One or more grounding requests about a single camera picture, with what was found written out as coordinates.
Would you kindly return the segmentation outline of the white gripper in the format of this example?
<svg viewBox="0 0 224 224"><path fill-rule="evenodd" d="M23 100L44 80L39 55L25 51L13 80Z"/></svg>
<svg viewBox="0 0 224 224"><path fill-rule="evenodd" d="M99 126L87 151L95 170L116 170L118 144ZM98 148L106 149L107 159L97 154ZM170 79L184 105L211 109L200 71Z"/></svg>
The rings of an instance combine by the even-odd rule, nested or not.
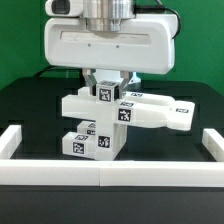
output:
<svg viewBox="0 0 224 224"><path fill-rule="evenodd" d="M148 13L133 0L47 0L45 57L52 65L78 67L96 95L95 69L117 70L123 89L132 72L165 74L175 63L176 15Z"/></svg>

